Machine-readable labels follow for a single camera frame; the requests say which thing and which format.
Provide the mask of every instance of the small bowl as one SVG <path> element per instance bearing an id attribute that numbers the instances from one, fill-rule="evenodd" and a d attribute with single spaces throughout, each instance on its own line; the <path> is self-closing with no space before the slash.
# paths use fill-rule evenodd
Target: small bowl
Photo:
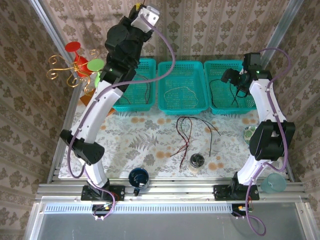
<path id="1" fill-rule="evenodd" d="M 252 135 L 255 133 L 257 126 L 247 126 L 243 131 L 243 139 L 249 145 Z"/>

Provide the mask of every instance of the gold wire decoration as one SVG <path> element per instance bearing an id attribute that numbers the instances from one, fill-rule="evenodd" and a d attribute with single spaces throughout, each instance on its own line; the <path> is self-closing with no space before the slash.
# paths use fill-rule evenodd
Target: gold wire decoration
<path id="1" fill-rule="evenodd" d="M 100 55 L 100 52 L 97 49 L 92 49 L 89 53 L 90 53 L 91 56 L 93 56 L 93 59 L 96 59 Z M 68 60 L 66 60 L 64 57 L 62 57 L 59 54 L 52 55 L 48 59 L 48 62 L 51 65 L 55 65 L 58 62 L 58 59 L 62 59 L 68 66 L 71 66 L 71 67 L 66 67 L 66 68 L 55 68 L 54 67 L 54 68 L 51 68 L 50 70 L 47 71 L 46 77 L 48 79 L 50 79 L 50 80 L 54 80 L 59 76 L 59 74 L 58 74 L 59 71 L 71 70 L 70 76 L 66 79 L 66 84 L 71 88 L 75 88 L 75 87 L 79 86 L 80 84 L 85 84 L 85 86 L 83 88 L 84 94 L 91 97 L 92 94 L 90 94 L 90 92 L 94 88 L 89 86 L 89 84 L 91 82 L 90 75 L 87 74 L 86 72 L 81 71 L 81 69 L 80 69 L 82 66 L 87 65 L 89 63 L 89 61 L 87 61 L 84 64 L 78 65 L 80 57 L 81 56 L 78 57 L 77 61 L 69 62 Z M 85 76 L 79 76 L 78 75 L 77 77 L 74 77 L 73 76 L 74 72 L 80 73 L 80 74 L 85 75 Z"/>

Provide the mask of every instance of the blue mug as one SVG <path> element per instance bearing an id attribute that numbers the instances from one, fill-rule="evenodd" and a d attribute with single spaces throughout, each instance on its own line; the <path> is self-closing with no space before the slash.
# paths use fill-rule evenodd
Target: blue mug
<path id="1" fill-rule="evenodd" d="M 133 195 L 138 196 L 141 189 L 149 185 L 149 174 L 147 170 L 137 167 L 129 173 L 129 183 L 134 187 Z"/>

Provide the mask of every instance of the green cup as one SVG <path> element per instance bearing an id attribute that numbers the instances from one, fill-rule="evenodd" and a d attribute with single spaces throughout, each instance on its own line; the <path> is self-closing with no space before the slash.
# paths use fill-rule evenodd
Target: green cup
<path id="1" fill-rule="evenodd" d="M 261 183 L 261 189 L 265 193 L 274 194 L 284 191 L 287 187 L 287 182 L 283 176 L 278 173 L 271 173 Z"/>

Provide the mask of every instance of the white cable tray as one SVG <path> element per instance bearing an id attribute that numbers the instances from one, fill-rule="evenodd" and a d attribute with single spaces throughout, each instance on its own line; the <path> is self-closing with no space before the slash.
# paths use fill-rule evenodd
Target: white cable tray
<path id="1" fill-rule="evenodd" d="M 85 214 L 92 212 L 91 204 L 48 203 L 45 214 Z M 231 203 L 171 203 L 171 204 L 117 204 L 113 214 L 228 214 Z"/>

